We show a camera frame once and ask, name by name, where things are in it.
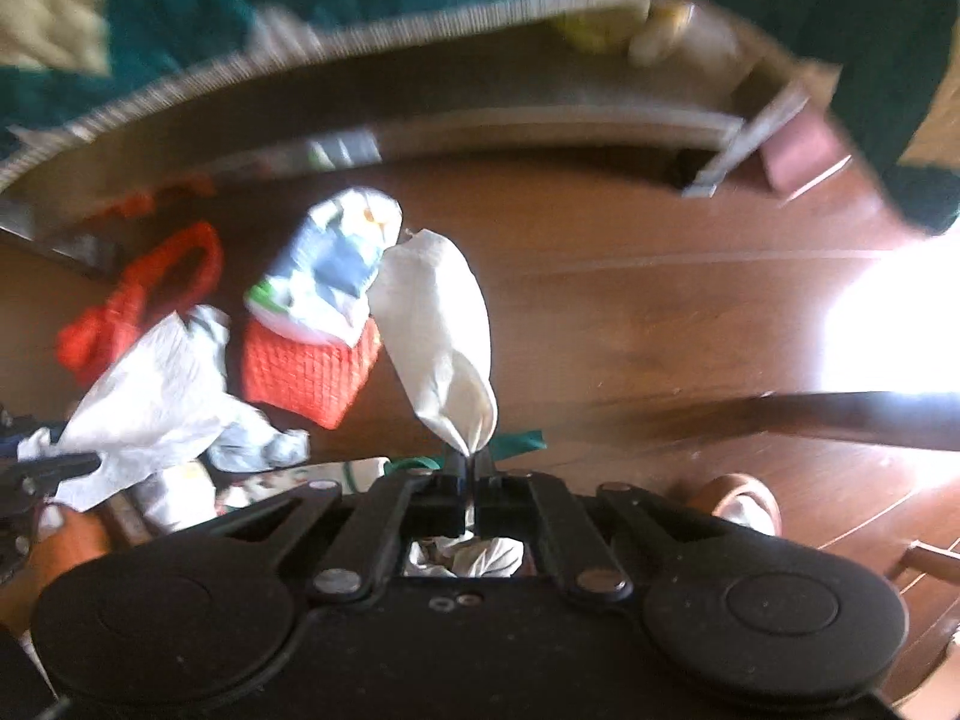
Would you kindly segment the white plastic bag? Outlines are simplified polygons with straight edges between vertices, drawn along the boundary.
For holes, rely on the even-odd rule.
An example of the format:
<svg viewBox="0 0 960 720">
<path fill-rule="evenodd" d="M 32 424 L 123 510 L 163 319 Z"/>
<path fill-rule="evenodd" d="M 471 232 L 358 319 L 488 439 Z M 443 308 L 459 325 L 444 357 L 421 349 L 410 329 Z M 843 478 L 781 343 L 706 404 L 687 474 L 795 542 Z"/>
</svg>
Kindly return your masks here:
<svg viewBox="0 0 960 720">
<path fill-rule="evenodd" d="M 128 491 L 156 530 L 177 532 L 217 515 L 208 466 L 256 475 L 299 465 L 309 434 L 280 431 L 226 388 L 229 319 L 201 304 L 169 314 L 89 387 L 62 431 L 37 429 L 16 458 L 91 452 L 93 473 L 60 484 L 53 502 L 87 512 Z"/>
</svg>

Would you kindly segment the orange red mesh bag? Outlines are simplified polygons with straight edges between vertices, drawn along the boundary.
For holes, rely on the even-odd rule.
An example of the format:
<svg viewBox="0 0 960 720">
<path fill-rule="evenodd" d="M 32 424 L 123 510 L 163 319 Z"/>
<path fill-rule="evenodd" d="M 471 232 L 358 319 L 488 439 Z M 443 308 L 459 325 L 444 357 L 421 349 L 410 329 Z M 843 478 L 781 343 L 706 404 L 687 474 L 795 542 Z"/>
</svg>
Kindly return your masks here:
<svg viewBox="0 0 960 720">
<path fill-rule="evenodd" d="M 82 387 L 99 379 L 161 319 L 187 312 L 213 293 L 223 271 L 215 228 L 199 221 L 134 260 L 103 304 L 57 335 L 57 361 Z"/>
</svg>

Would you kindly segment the red knitted pouch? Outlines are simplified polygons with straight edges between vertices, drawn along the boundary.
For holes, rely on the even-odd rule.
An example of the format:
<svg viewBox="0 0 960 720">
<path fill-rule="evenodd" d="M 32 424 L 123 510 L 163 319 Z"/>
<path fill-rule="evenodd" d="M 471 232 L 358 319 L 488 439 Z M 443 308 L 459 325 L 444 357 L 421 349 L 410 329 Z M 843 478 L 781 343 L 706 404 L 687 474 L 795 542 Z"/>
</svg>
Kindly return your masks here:
<svg viewBox="0 0 960 720">
<path fill-rule="evenodd" d="M 280 337 L 254 319 L 242 347 L 242 393 L 316 426 L 337 429 L 368 382 L 381 351 L 381 333 L 366 320 L 355 346 L 309 344 Z"/>
</svg>

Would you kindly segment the blue white plastic wrapper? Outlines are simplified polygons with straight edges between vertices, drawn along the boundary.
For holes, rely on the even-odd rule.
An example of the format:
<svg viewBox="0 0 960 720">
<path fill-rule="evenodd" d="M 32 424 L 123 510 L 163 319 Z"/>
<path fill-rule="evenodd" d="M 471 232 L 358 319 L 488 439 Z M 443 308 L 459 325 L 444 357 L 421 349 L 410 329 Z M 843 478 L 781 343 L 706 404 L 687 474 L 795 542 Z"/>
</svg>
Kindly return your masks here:
<svg viewBox="0 0 960 720">
<path fill-rule="evenodd" d="M 370 318 L 368 291 L 397 244 L 402 208 L 352 187 L 311 206 L 244 304 L 260 325 L 296 343 L 353 348 Z"/>
</svg>

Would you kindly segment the teal cream zigzag quilt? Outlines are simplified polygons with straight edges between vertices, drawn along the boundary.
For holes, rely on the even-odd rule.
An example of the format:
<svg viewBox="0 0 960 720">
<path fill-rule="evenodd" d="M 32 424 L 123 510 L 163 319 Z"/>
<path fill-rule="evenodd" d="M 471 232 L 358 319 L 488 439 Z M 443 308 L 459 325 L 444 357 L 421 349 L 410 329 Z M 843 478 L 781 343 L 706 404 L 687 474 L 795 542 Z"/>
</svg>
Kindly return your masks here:
<svg viewBox="0 0 960 720">
<path fill-rule="evenodd" d="M 623 0 L 2 0 L 2 177 L 285 65 Z M 839 71 L 832 108 L 914 224 L 958 218 L 958 0 L 708 0 Z"/>
</svg>

